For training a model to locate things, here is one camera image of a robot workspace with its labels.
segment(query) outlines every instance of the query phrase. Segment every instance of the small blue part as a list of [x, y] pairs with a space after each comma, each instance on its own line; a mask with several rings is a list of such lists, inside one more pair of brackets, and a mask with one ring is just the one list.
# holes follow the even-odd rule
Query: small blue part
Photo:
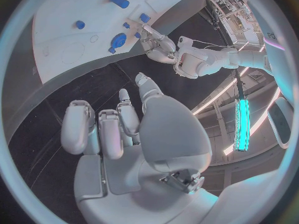
[[143, 21], [144, 23], [147, 23], [150, 20], [150, 17], [148, 15], [146, 15], [145, 13], [142, 13], [140, 15], [140, 19], [141, 21]]
[[76, 27], [81, 30], [85, 27], [85, 23], [83, 21], [76, 21]]
[[128, 29], [128, 28], [130, 28], [130, 25], [127, 24], [127, 23], [125, 22], [125, 23], [124, 23], [124, 27], [125, 27], [126, 29]]
[[111, 41], [111, 46], [113, 48], [118, 48], [124, 45], [127, 36], [124, 33], [117, 34]]
[[121, 8], [127, 8], [130, 4], [128, 0], [110, 0], [111, 2], [115, 3], [117, 6]]
[[134, 35], [136, 38], [140, 39], [141, 38], [141, 35], [139, 32], [136, 32], [135, 35]]
[[110, 47], [110, 48], [108, 49], [108, 51], [109, 51], [110, 53], [112, 53], [112, 54], [115, 53], [115, 49], [114, 49], [113, 47]]

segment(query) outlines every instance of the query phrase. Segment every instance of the black floor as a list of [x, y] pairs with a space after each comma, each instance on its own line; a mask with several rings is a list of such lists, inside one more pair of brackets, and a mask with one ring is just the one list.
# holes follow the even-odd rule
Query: black floor
[[[200, 15], [190, 18], [169, 37], [176, 43], [183, 35], [196, 40], [223, 45], [219, 33]], [[196, 43], [196, 47], [206, 45]], [[192, 109], [204, 100], [229, 74], [218, 73], [191, 80], [176, 75], [172, 66], [158, 63], [146, 55], [137, 56], [94, 70], [61, 87], [37, 106], [15, 132], [9, 149], [25, 182], [36, 196], [56, 215], [71, 224], [85, 223], [73, 193], [74, 174], [80, 155], [61, 148], [60, 129], [66, 108], [72, 100], [88, 101], [96, 112], [115, 109], [118, 91], [128, 90], [139, 118], [141, 101], [134, 83], [138, 72], [150, 76], [164, 94]], [[31, 223], [0, 183], [3, 222]]]

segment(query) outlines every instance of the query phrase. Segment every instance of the white panel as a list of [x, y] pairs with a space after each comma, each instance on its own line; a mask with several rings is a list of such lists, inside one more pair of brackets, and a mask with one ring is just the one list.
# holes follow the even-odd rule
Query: white panel
[[[152, 25], [181, 0], [128, 1], [130, 5], [125, 9], [109, 0], [45, 1], [33, 23], [33, 51], [42, 82], [86, 62], [111, 56], [111, 40], [119, 33], [125, 33], [127, 40], [116, 54], [129, 52], [138, 41], [134, 34], [140, 31], [139, 16], [150, 16], [148, 24]], [[81, 30], [75, 26], [78, 20], [85, 22]], [[123, 27], [125, 22], [130, 29]]]

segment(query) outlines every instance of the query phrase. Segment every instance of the robotic arm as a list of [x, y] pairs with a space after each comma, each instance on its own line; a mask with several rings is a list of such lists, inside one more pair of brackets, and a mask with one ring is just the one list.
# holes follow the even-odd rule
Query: robotic arm
[[198, 49], [193, 47], [193, 40], [181, 36], [179, 50], [167, 36], [161, 35], [149, 25], [143, 25], [141, 44], [146, 55], [155, 61], [173, 64], [180, 76], [196, 79], [198, 76], [216, 73], [221, 67], [236, 69], [239, 66], [254, 67], [265, 70], [272, 75], [271, 67], [265, 52], [238, 51], [226, 47], [221, 51]]

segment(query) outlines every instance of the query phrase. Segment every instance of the cyan led bar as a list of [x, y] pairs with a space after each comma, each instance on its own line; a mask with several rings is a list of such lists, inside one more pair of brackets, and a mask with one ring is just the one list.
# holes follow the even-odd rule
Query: cyan led bar
[[236, 130], [234, 150], [248, 151], [250, 136], [250, 119], [248, 100], [235, 100]]

